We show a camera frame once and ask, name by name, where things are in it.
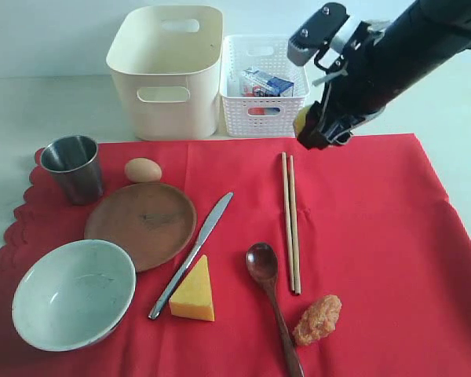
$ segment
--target wooden spoon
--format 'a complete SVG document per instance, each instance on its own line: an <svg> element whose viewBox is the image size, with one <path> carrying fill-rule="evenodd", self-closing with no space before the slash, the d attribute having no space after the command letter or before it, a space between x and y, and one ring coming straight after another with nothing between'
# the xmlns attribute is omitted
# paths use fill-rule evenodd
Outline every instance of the wooden spoon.
<svg viewBox="0 0 471 377"><path fill-rule="evenodd" d="M279 326L279 335L283 344L284 356L291 377L303 377L304 371L298 360L288 328L283 319L276 299L277 257L274 250L266 243L256 243L246 253L246 267L251 277L265 291L272 303L274 315Z"/></svg>

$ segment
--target spoon handle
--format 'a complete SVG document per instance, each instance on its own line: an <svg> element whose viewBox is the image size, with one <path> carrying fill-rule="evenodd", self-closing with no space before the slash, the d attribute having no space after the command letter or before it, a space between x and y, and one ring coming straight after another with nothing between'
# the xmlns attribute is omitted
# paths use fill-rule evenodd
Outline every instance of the spoon handle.
<svg viewBox="0 0 471 377"><path fill-rule="evenodd" d="M277 325L279 326L279 335L281 336L281 343L283 344L284 356L286 358L286 364L288 366L290 377L304 377L304 371L293 346L293 342L291 342L288 327L286 326L286 322L284 322L281 309L279 308L279 305L277 305L276 292L269 289L267 290L267 295L268 298L270 298L270 302L272 303Z"/></svg>

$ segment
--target fried chicken piece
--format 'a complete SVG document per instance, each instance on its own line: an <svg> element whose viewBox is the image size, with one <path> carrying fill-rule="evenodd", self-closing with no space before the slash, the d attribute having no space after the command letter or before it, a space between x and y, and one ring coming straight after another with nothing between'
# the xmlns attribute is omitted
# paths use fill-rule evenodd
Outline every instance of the fried chicken piece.
<svg viewBox="0 0 471 377"><path fill-rule="evenodd" d="M327 337L335 330L342 303L335 295L327 295L304 311L293 336L297 346L307 346Z"/></svg>

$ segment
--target knife handle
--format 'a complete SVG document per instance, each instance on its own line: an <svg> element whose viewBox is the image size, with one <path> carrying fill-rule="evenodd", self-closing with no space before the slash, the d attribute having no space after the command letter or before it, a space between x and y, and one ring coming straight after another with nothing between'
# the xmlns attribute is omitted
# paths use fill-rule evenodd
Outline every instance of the knife handle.
<svg viewBox="0 0 471 377"><path fill-rule="evenodd" d="M148 314L148 318L150 318L151 320L156 320L157 319L160 312L164 308L164 305L166 304L167 300L170 299L170 297L173 294L174 290L176 289L178 283L180 283L181 278L183 277L183 275L187 271L188 267L191 265L191 263L194 260L195 256L199 252L200 248L201 248L201 245L199 245L197 243L194 245L194 247L192 248L192 251L190 252L188 257L181 264L178 271L176 271L174 276L171 278L171 281L169 282L169 284L167 284L166 288L164 289L164 292L157 299L157 302L155 303L154 307L152 308L152 311Z"/></svg>

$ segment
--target brown egg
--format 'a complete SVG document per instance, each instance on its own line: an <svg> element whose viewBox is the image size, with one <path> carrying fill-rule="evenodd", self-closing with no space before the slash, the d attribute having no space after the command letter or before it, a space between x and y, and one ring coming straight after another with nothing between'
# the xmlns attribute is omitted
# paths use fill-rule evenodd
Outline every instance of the brown egg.
<svg viewBox="0 0 471 377"><path fill-rule="evenodd" d="M159 181L162 177L162 169L151 159L131 159L124 168L126 177L134 182L153 182Z"/></svg>

